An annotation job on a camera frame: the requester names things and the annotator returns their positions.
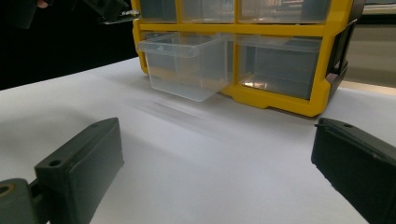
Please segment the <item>small parts organizer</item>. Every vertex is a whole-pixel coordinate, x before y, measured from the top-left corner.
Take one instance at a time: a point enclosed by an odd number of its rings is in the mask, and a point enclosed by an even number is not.
[[[364,0],[132,0],[134,42],[154,89],[314,117],[347,70]]]

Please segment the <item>black plastic part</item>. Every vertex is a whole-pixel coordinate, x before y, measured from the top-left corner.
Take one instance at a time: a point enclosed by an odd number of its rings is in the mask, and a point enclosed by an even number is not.
[[[51,224],[90,223],[99,202],[123,165],[117,119],[92,124],[35,167]]]
[[[326,79],[332,85],[329,100],[334,95],[347,72],[347,50],[358,19],[361,18],[363,13],[364,4],[365,0],[353,1],[352,9],[349,14],[348,25],[346,26],[346,29],[338,34],[334,39],[326,76]]]
[[[0,223],[39,223],[26,180],[9,179],[0,182]]]
[[[88,224],[122,165],[119,120],[96,122],[40,162],[29,186],[0,182],[0,223]]]
[[[320,119],[312,163],[370,223],[396,223],[396,147],[350,124]]]

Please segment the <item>screw hole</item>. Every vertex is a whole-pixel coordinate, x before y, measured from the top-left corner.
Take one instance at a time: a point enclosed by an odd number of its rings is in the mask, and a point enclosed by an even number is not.
[[[57,166],[59,164],[61,164],[61,161],[52,161],[49,163],[49,166]]]
[[[9,186],[1,186],[0,187],[0,194],[3,194],[9,190]]]

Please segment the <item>white table surface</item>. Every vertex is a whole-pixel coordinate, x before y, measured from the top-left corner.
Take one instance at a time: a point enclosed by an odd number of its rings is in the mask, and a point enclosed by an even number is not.
[[[321,116],[396,146],[395,111],[395,96],[340,88]],[[37,163],[112,117],[126,163],[92,223],[366,223],[310,161],[318,118],[156,91],[138,59],[0,91],[0,179],[33,181]]]

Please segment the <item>yellow plastic frame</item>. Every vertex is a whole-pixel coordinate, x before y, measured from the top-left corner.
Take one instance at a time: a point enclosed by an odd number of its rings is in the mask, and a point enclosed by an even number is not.
[[[181,21],[181,0],[176,1],[177,23],[145,23],[144,20],[134,21],[134,43],[144,40],[145,32],[195,32],[195,33],[230,33],[251,35],[278,36],[316,36],[322,37],[318,64],[314,76],[311,97],[304,100],[296,97],[256,90],[244,87],[238,80],[238,46],[233,46],[233,82],[221,92],[245,105],[258,108],[274,107],[289,112],[314,117],[326,108],[330,94],[330,83],[326,80],[329,59],[335,37],[347,27],[353,0],[332,0],[327,20],[322,24],[246,24],[240,23],[238,18],[239,2],[234,1],[234,23],[232,24],[201,24],[183,23]],[[140,1],[132,0],[133,9],[140,11]],[[137,52],[142,70],[147,74],[148,68],[143,52]]]

